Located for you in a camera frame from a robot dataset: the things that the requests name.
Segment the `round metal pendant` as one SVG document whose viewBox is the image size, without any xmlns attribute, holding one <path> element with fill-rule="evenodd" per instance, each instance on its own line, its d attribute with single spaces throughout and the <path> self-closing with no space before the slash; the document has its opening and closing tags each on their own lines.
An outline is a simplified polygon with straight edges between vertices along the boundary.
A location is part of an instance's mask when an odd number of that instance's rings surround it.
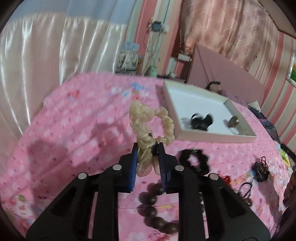
<svg viewBox="0 0 296 241">
<path fill-rule="evenodd" d="M 230 120 L 227 123 L 229 128 L 235 128 L 237 125 L 239 125 L 239 120 L 237 116 L 232 116 Z"/>
</svg>

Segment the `green water bottle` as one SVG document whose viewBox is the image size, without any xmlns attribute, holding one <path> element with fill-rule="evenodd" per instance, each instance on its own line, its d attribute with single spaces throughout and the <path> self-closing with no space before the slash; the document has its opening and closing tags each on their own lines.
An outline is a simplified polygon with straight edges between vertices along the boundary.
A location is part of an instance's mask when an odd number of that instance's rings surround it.
<svg viewBox="0 0 296 241">
<path fill-rule="evenodd" d="M 157 77 L 158 76 L 158 69 L 156 66 L 151 66 L 149 68 L 149 76 L 151 77 Z"/>
</svg>

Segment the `white satin curtain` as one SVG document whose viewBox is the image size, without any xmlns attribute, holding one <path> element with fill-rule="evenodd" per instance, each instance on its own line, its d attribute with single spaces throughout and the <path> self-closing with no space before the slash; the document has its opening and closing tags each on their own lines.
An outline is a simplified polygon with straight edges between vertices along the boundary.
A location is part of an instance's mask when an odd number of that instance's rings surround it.
<svg viewBox="0 0 296 241">
<path fill-rule="evenodd" d="M 64 13 L 9 21 L 1 32 L 1 139 L 19 139 L 45 96 L 72 76 L 114 72 L 126 29 Z"/>
</svg>

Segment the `white shallow tray box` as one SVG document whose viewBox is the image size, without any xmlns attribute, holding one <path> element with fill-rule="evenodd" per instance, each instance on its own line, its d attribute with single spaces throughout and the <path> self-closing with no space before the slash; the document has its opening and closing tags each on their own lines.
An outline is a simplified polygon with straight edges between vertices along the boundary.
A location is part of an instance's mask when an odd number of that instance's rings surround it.
<svg viewBox="0 0 296 241">
<path fill-rule="evenodd" d="M 176 139 L 208 143 L 250 143 L 256 139 L 251 126 L 230 99 L 176 81 L 164 81 L 163 92 L 169 116 L 174 120 Z M 182 118 L 191 118 L 195 113 L 213 116 L 214 122 L 207 132 L 185 128 L 182 124 Z M 232 116 L 239 120 L 235 128 L 227 125 Z"/>
</svg>

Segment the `pink headboard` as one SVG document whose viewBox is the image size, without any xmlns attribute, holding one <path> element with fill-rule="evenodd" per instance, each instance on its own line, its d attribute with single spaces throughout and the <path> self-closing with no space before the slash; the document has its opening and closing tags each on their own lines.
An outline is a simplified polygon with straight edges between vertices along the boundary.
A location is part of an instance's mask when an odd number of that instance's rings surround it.
<svg viewBox="0 0 296 241">
<path fill-rule="evenodd" d="M 246 103 L 258 101 L 262 104 L 263 102 L 264 86 L 250 73 L 222 55 L 197 45 L 187 83 L 206 88 L 212 81 L 220 82 L 222 89 Z"/>
</svg>

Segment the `black fluffy scrunchie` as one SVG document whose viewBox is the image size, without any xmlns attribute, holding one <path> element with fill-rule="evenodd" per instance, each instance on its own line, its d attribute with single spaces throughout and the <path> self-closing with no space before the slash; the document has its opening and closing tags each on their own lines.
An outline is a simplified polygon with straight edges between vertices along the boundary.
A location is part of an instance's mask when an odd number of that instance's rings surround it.
<svg viewBox="0 0 296 241">
<path fill-rule="evenodd" d="M 197 158 L 197 161 L 198 161 L 197 166 L 193 166 L 189 161 L 189 158 L 191 156 L 194 156 Z M 196 175 L 200 175 L 200 176 L 204 176 L 209 173 L 210 169 L 207 162 L 208 162 L 208 157 L 205 154 L 203 154 L 203 151 L 200 149 L 184 149 L 181 151 L 181 154 L 179 156 L 179 164 L 189 168 Z"/>
</svg>

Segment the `pink patterned curtain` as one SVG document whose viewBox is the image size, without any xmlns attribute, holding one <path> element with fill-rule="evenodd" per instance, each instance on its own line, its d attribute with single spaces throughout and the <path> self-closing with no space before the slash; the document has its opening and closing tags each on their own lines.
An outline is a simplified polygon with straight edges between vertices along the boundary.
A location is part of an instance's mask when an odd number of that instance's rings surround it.
<svg viewBox="0 0 296 241">
<path fill-rule="evenodd" d="M 249 70 L 277 27 L 259 1 L 183 1 L 179 35 L 183 53 L 206 47 Z"/>
</svg>

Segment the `black hair clip in tray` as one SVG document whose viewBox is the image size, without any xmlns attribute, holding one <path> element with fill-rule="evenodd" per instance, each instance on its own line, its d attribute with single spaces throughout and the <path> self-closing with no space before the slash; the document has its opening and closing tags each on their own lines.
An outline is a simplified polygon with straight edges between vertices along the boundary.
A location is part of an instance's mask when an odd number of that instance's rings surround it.
<svg viewBox="0 0 296 241">
<path fill-rule="evenodd" d="M 202 116 L 199 113 L 195 113 L 191 116 L 191 118 L 182 118 L 181 122 L 185 128 L 207 132 L 208 127 L 213 124 L 214 119 L 211 114 Z"/>
</svg>

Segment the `black white tote bag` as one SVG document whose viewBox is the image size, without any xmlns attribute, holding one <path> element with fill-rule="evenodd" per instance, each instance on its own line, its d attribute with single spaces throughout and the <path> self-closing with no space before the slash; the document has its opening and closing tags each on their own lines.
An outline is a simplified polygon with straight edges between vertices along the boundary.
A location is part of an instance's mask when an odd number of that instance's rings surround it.
<svg viewBox="0 0 296 241">
<path fill-rule="evenodd" d="M 138 64 L 138 51 L 123 50 L 119 54 L 116 72 L 135 71 Z"/>
</svg>

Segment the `blue charger on socket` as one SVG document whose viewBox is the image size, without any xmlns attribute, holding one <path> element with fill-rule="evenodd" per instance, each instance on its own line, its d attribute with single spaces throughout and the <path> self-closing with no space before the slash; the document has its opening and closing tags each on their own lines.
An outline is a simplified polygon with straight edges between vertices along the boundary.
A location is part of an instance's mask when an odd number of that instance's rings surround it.
<svg viewBox="0 0 296 241">
<path fill-rule="evenodd" d="M 151 31 L 160 32 L 162 30 L 162 23 L 160 21 L 154 21 L 151 23 Z"/>
</svg>

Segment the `cream organza scrunchie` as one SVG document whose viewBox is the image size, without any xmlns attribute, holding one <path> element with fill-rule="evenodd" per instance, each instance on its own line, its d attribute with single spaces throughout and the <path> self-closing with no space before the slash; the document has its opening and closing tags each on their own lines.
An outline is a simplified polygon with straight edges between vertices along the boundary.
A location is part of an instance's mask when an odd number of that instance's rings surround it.
<svg viewBox="0 0 296 241">
<path fill-rule="evenodd" d="M 154 137 L 149 122 L 154 117 L 161 120 L 164 129 L 164 136 Z M 129 107 L 129 119 L 132 132 L 136 135 L 138 152 L 137 152 L 137 175 L 144 177 L 151 170 L 157 175 L 160 175 L 160 167 L 158 163 L 158 154 L 153 154 L 152 151 L 157 147 L 157 144 L 171 145 L 175 139 L 174 136 L 174 121 L 169 117 L 168 110 L 160 106 L 157 109 L 152 109 L 148 105 L 141 103 L 139 100 L 133 100 Z"/>
</svg>

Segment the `pink floral bed sheet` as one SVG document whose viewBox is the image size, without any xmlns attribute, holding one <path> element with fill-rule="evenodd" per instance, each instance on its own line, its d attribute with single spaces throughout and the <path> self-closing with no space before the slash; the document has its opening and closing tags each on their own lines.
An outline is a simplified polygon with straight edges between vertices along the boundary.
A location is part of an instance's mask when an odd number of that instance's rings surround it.
<svg viewBox="0 0 296 241">
<path fill-rule="evenodd" d="M 138 99 L 153 109 L 165 106 L 161 79 L 87 73 L 72 78 L 47 96 L 24 132 L 1 177 L 1 204 L 16 229 L 25 235 L 41 212 L 79 173 L 95 174 L 129 153 L 135 141 L 128 109 Z M 212 172 L 229 176 L 238 189 L 251 178 L 260 157 L 269 165 L 269 180 L 254 183 L 252 211 L 274 233 L 285 207 L 289 181 L 278 148 L 257 117 L 237 105 L 256 134 L 247 144 L 175 140 L 170 155 L 201 149 Z"/>
</svg>

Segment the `framed picture on wall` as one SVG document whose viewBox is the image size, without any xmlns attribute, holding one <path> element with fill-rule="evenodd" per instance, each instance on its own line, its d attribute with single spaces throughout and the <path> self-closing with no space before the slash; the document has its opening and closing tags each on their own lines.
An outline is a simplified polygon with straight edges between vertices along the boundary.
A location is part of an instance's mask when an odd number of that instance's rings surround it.
<svg viewBox="0 0 296 241">
<path fill-rule="evenodd" d="M 295 51 L 291 54 L 286 80 L 295 87 Z"/>
</svg>

